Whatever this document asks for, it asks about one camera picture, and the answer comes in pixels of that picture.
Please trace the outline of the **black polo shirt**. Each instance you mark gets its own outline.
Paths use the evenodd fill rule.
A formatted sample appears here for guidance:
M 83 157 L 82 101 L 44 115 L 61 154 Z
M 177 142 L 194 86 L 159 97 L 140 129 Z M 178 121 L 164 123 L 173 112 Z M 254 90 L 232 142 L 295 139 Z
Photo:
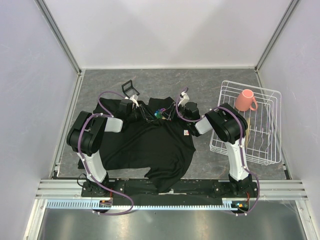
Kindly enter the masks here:
M 99 153 L 107 173 L 146 168 L 145 177 L 160 193 L 169 190 L 185 175 L 195 146 L 186 122 L 179 118 L 162 119 L 161 109 L 168 109 L 173 102 L 171 97 L 150 98 L 143 103 L 155 120 L 129 123 L 120 133 L 103 135 Z

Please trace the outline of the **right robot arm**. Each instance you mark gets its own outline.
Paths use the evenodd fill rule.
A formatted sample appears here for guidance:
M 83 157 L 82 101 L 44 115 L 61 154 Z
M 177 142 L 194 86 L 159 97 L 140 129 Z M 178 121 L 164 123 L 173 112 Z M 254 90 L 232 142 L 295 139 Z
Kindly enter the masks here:
M 245 156 L 245 136 L 248 123 L 233 107 L 224 103 L 200 116 L 196 103 L 176 103 L 171 119 L 186 122 L 187 130 L 199 137 L 211 130 L 224 142 L 229 161 L 229 191 L 235 197 L 251 195 L 254 191 L 252 174 Z

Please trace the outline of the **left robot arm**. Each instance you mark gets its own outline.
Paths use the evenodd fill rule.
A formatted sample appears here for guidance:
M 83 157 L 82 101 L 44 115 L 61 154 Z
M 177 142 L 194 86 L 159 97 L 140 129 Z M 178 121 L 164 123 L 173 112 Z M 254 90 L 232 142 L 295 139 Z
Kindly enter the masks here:
M 99 197 L 106 196 L 110 185 L 104 181 L 108 174 L 100 157 L 105 133 L 121 133 L 130 123 L 155 119 L 142 101 L 134 98 L 100 98 L 96 109 L 81 111 L 69 130 L 66 143 L 79 156 L 87 178 L 94 182 L 92 191 Z

